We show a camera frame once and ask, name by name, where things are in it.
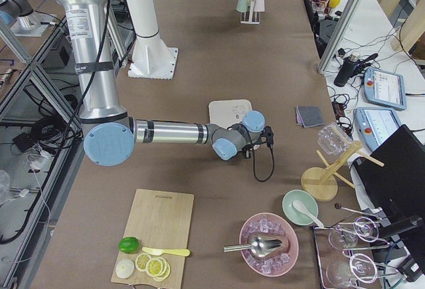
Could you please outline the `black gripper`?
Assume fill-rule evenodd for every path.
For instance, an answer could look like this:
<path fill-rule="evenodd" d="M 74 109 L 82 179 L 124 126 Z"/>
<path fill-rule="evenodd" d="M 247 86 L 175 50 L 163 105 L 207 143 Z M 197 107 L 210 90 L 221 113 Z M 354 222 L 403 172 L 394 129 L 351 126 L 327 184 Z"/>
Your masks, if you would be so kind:
<path fill-rule="evenodd" d="M 244 147 L 242 149 L 242 155 L 245 159 L 250 159 L 252 157 L 252 148 L 251 147 Z"/>

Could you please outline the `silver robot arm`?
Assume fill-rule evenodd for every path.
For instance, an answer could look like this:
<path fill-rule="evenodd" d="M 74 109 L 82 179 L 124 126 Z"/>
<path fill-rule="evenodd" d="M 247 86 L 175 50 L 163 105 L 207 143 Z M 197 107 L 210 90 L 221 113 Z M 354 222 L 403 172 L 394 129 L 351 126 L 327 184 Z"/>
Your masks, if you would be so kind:
<path fill-rule="evenodd" d="M 223 160 L 264 143 L 267 126 L 257 111 L 247 112 L 228 128 L 216 124 L 188 124 L 136 120 L 120 104 L 108 27 L 110 0 L 56 0 L 64 8 L 82 91 L 79 118 L 84 151 L 103 166 L 123 163 L 136 143 L 211 144 Z M 129 74 L 170 79 L 178 50 L 161 39 L 153 0 L 126 0 L 136 40 Z"/>
<path fill-rule="evenodd" d="M 1 19 L 16 36 L 41 37 L 49 25 L 37 15 L 28 0 L 1 0 Z"/>

